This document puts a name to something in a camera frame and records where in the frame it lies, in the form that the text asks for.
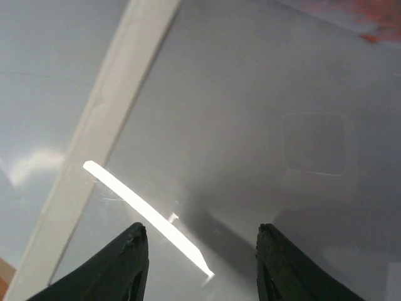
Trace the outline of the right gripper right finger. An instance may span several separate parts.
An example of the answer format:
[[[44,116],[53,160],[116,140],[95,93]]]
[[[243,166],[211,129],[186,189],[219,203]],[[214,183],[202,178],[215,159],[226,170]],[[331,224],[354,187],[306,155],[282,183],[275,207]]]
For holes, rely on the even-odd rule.
[[[273,224],[261,224],[256,243],[260,300],[361,300],[304,254]]]

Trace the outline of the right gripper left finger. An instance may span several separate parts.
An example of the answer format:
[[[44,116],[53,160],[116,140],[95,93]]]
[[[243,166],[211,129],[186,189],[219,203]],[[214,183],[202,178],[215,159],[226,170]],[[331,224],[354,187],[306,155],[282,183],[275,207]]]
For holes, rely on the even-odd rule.
[[[147,231],[133,223],[77,269],[30,298],[143,300],[149,267]]]

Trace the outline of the white passe-partout mat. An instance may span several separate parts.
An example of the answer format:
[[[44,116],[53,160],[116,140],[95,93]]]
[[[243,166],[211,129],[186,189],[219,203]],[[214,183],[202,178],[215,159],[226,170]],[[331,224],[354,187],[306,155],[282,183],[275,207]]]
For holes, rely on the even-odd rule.
[[[95,187],[83,165],[107,162],[179,6],[127,3],[6,300],[26,300],[52,280]]]

